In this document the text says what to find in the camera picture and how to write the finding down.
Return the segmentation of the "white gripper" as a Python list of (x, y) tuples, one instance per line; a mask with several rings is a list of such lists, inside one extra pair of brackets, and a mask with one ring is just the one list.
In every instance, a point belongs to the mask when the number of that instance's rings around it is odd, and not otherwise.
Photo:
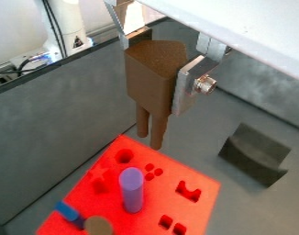
[(199, 34), (200, 55), (178, 72), (172, 98), (176, 116), (194, 106), (199, 94), (214, 92), (216, 80), (210, 72), (228, 46), (299, 80), (299, 0), (138, 1), (208, 35)]

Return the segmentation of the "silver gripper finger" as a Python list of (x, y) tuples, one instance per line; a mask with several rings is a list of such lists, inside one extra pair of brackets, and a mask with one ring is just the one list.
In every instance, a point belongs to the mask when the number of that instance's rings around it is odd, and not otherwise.
[(146, 26), (143, 7), (135, 0), (103, 0), (118, 29), (122, 48), (126, 50), (143, 40), (152, 39), (152, 29)]

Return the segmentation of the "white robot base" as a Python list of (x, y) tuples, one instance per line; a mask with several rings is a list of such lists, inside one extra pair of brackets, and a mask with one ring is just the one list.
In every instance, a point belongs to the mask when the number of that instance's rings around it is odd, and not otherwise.
[(35, 0), (43, 16), (47, 40), (43, 46), (15, 57), (17, 71), (32, 72), (94, 46), (87, 37), (79, 0)]

